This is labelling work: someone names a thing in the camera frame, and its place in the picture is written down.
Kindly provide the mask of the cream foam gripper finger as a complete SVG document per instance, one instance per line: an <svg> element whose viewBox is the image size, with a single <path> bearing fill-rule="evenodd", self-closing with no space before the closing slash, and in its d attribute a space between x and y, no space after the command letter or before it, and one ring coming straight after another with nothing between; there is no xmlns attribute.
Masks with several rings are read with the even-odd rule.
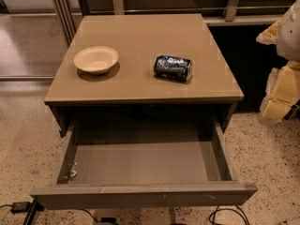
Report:
<svg viewBox="0 0 300 225"><path fill-rule="evenodd" d="M289 61L281 69L273 67L267 80L260 112L263 118L281 121L300 100L300 63Z"/></svg>

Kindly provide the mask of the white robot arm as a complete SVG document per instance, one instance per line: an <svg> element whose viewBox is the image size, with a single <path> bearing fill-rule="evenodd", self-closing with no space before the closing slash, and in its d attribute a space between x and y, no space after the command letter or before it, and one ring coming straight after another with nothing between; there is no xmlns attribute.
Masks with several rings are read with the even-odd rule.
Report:
<svg viewBox="0 0 300 225"><path fill-rule="evenodd" d="M299 111L300 101L300 0L283 17L261 32L256 41L275 44L277 54L287 60L281 69L272 68L262 100L262 118L279 122Z"/></svg>

